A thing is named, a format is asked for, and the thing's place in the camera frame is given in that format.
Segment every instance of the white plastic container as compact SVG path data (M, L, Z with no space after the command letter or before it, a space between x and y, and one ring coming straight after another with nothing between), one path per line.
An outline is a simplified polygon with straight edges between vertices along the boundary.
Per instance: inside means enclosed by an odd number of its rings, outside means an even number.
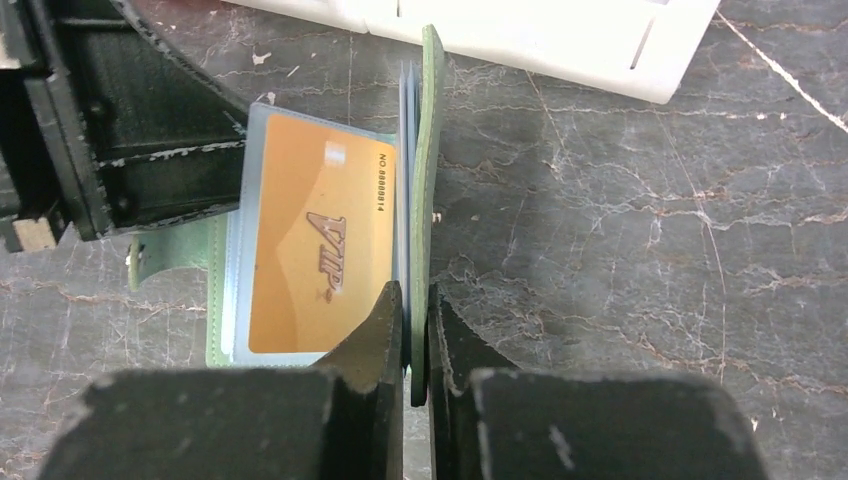
M720 0L227 1L666 103Z

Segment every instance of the gray marble surface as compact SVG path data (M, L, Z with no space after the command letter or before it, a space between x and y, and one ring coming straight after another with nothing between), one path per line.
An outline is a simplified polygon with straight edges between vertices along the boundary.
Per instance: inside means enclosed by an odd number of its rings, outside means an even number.
M137 0L249 100L391 132L420 49L214 0ZM726 0L651 105L451 56L433 276L520 365L679 369L737 399L774 479L848 479L848 9ZM129 294L127 240L0 256L0 474L74 394L202 364L201 272ZM427 478L410 412L407 475Z

